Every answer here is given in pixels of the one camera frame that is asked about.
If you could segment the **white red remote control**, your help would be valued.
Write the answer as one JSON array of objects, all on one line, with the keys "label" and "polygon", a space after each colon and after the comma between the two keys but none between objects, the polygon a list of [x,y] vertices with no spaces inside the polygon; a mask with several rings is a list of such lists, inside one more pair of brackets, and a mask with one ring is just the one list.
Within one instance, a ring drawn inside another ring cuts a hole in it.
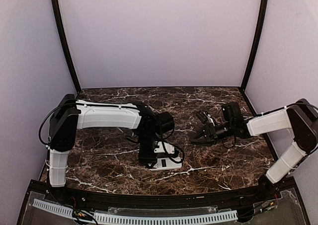
[{"label": "white red remote control", "polygon": [[182,163],[175,163],[169,158],[158,158],[157,163],[150,168],[150,171],[164,171],[182,168]]}]

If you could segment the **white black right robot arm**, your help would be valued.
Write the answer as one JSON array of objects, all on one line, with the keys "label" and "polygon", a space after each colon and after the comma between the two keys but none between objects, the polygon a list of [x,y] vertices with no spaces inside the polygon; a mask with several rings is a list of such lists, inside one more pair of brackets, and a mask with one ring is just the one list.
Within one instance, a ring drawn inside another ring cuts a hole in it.
[{"label": "white black right robot arm", "polygon": [[291,144],[264,175],[270,185],[280,182],[318,149],[318,108],[304,98],[248,119],[236,102],[223,104],[221,109],[223,124],[216,124],[209,113],[197,112],[203,126],[190,137],[193,145],[213,146],[228,137],[249,139],[288,131]]}]

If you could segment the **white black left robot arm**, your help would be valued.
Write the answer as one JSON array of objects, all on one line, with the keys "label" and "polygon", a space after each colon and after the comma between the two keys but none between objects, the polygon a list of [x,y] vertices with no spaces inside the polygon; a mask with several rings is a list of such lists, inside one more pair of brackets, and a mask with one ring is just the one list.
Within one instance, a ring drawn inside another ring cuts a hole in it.
[{"label": "white black left robot arm", "polygon": [[75,144],[76,132],[86,128],[126,128],[133,130],[140,146],[139,162],[149,168],[164,153],[170,159],[178,156],[174,146],[163,135],[174,130],[173,117],[168,112],[155,113],[142,103],[105,104],[76,100],[67,94],[44,119],[49,121],[48,141],[41,141],[49,149],[49,183],[64,187],[68,155]]}]

